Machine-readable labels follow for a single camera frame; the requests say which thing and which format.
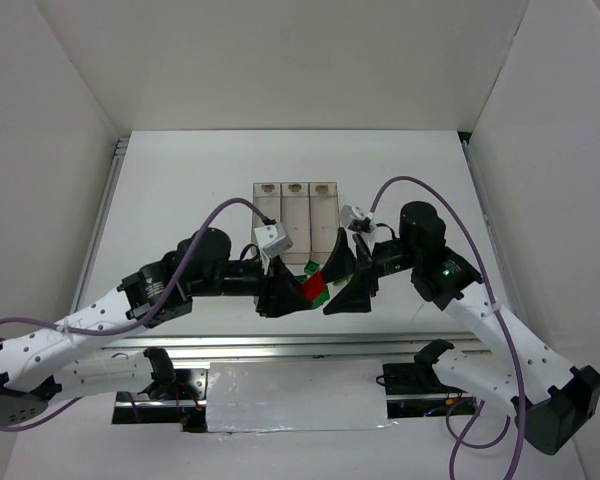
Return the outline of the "red square lego brick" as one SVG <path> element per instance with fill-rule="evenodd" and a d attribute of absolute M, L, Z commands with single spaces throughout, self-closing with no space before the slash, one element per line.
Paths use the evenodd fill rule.
<path fill-rule="evenodd" d="M 323 280 L 322 273 L 317 272 L 302 284 L 301 292 L 312 303 L 324 289 L 328 289 L 328 287 Z"/>

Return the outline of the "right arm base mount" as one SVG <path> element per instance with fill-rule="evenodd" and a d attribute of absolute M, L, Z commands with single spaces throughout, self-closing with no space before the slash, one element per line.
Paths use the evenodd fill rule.
<path fill-rule="evenodd" d="M 434 340 L 407 363 L 385 363 L 376 383 L 387 396 L 389 419 L 443 417 L 452 407 L 452 415 L 471 415 L 476 410 L 472 396 L 444 385 L 433 371 L 434 362 L 453 344 Z"/>

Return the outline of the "green square lego brick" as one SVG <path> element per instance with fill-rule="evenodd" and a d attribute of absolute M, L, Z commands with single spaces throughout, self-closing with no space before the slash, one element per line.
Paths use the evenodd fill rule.
<path fill-rule="evenodd" d="M 304 273 L 307 276 L 312 276 L 320 270 L 320 266 L 314 262 L 309 262 L 304 267 Z"/>

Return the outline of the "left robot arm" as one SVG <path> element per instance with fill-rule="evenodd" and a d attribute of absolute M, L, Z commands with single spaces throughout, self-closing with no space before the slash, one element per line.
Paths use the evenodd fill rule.
<path fill-rule="evenodd" d="M 196 297 L 251 297 L 265 318 L 311 309 L 301 282 L 280 259 L 264 266 L 263 254 L 233 260 L 230 252 L 226 233 L 200 230 L 91 305 L 29 334 L 0 337 L 0 431 L 38 426 L 41 413 L 71 395 L 112 388 L 159 397 L 171 390 L 177 376 L 163 349 L 109 358 L 94 354 L 191 313 Z"/>

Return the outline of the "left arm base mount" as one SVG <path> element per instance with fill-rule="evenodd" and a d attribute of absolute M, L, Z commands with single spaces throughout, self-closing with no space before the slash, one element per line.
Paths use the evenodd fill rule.
<path fill-rule="evenodd" d="M 209 370 L 178 369 L 164 349 L 148 348 L 150 383 L 139 392 L 117 392 L 114 425 L 177 425 L 183 432 L 205 433 Z"/>

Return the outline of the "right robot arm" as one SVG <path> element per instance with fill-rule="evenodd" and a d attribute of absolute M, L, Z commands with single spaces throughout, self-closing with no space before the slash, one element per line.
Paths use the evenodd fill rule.
<path fill-rule="evenodd" d="M 349 276 L 346 286 L 324 307 L 326 315 L 368 313 L 382 277 L 408 271 L 421 298 L 458 321 L 508 367 L 470 358 L 451 342 L 435 340 L 414 358 L 425 380 L 457 388 L 512 418 L 536 450 L 554 455 L 594 415 L 600 374 L 578 368 L 540 340 L 498 300 L 491 299 L 484 276 L 447 247 L 446 225 L 422 201 L 405 204 L 399 232 L 375 239 L 371 215 L 341 208 L 325 281 Z"/>

